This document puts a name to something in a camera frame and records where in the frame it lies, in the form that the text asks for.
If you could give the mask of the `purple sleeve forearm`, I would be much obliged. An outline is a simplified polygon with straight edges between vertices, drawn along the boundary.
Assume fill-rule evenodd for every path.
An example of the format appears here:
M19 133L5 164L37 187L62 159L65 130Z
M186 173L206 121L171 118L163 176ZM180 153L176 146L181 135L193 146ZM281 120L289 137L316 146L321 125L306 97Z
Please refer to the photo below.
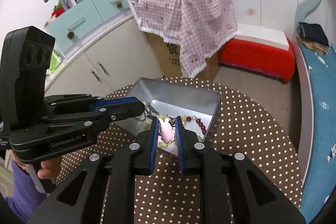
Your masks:
M11 161L13 170L14 192L4 200L12 212L22 223L27 223L37 208L47 198L45 193L39 193L30 175L25 173L15 161Z

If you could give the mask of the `person's left hand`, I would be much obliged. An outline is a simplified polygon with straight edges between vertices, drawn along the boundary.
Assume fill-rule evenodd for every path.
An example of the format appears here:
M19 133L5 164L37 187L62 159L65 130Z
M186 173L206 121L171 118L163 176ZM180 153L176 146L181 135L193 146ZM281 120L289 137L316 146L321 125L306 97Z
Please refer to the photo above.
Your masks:
M61 171L62 157L56 157L41 162L41 168L38 170L37 175L41 180L55 179Z

